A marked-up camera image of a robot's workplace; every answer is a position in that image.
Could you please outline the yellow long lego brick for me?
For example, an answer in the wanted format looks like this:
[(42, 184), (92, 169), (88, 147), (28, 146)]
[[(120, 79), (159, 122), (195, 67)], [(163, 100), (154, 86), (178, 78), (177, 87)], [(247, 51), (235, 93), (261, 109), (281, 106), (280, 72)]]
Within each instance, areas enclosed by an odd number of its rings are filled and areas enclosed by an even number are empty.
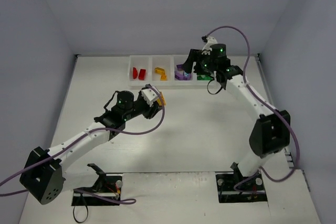
[(162, 92), (159, 92), (157, 103), (159, 104), (159, 106), (166, 106), (165, 98)]

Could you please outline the orange yellow lego brick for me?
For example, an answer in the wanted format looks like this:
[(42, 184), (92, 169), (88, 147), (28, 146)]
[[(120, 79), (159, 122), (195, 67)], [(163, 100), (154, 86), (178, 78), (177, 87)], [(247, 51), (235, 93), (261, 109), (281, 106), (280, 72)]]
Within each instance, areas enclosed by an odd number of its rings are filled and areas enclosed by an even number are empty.
[(161, 81), (166, 81), (167, 80), (167, 76), (166, 75), (162, 75), (160, 78)]

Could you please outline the dark purple lego brick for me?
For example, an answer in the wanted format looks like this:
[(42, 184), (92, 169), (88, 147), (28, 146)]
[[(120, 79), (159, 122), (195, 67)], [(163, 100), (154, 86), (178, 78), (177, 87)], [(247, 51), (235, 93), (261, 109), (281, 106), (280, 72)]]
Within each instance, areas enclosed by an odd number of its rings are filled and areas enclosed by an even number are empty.
[(176, 65), (176, 69), (178, 71), (183, 71), (183, 65), (182, 64)]

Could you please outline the light purple rounded lego brick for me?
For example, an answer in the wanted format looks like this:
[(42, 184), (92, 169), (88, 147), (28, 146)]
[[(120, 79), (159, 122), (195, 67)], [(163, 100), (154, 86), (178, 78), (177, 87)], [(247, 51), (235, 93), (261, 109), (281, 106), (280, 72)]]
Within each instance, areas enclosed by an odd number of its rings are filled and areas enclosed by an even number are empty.
[(189, 81), (192, 79), (192, 75), (190, 74), (188, 77), (184, 75), (184, 71), (174, 71), (174, 78), (179, 81)]

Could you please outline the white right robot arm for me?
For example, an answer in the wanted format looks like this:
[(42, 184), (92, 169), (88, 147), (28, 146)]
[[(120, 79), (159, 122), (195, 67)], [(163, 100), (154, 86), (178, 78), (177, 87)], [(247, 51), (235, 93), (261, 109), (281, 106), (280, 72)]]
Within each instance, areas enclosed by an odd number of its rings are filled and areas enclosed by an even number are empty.
[(203, 49), (191, 49), (182, 68), (187, 73), (213, 77), (243, 105), (254, 121), (249, 151), (233, 166), (243, 177), (252, 176), (272, 155), (289, 145), (290, 132), (286, 127), (290, 123), (289, 113), (277, 110), (263, 98), (256, 99), (258, 93), (244, 80), (241, 68), (232, 65), (227, 58), (225, 44), (206, 44)]

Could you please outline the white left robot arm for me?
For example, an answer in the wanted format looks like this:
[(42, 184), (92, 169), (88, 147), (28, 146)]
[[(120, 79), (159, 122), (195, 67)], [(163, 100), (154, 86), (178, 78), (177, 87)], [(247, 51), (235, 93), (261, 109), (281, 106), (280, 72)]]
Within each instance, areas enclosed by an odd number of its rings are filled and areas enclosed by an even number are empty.
[(162, 93), (149, 84), (137, 97), (130, 91), (116, 91), (113, 97), (116, 104), (110, 109), (104, 108), (104, 113), (79, 134), (54, 147), (45, 150), (37, 147), (31, 151), (19, 181), (40, 204), (52, 202), (67, 190), (99, 192), (107, 183), (107, 175), (96, 164), (87, 165), (94, 171), (91, 179), (71, 178), (67, 170), (97, 146), (120, 133), (126, 134), (125, 126), (131, 119), (143, 116), (149, 120), (165, 111)]

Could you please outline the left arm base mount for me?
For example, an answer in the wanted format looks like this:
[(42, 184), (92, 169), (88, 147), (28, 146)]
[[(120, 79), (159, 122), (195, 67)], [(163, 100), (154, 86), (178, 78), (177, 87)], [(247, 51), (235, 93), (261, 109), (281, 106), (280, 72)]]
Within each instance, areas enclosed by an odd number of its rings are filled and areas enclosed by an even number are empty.
[(94, 163), (88, 164), (87, 166), (95, 172), (98, 178), (92, 186), (80, 187), (79, 189), (96, 194), (105, 199), (113, 200), (113, 202), (102, 200), (92, 195), (74, 192), (71, 206), (119, 206), (120, 204), (117, 201), (121, 199), (123, 175), (106, 173)]

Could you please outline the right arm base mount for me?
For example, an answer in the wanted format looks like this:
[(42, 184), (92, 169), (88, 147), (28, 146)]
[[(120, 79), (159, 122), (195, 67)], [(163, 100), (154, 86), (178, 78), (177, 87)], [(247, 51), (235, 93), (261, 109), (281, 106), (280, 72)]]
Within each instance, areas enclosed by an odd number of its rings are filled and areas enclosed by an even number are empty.
[(233, 172), (215, 173), (215, 179), (220, 204), (268, 201), (261, 172), (243, 177), (234, 169)]

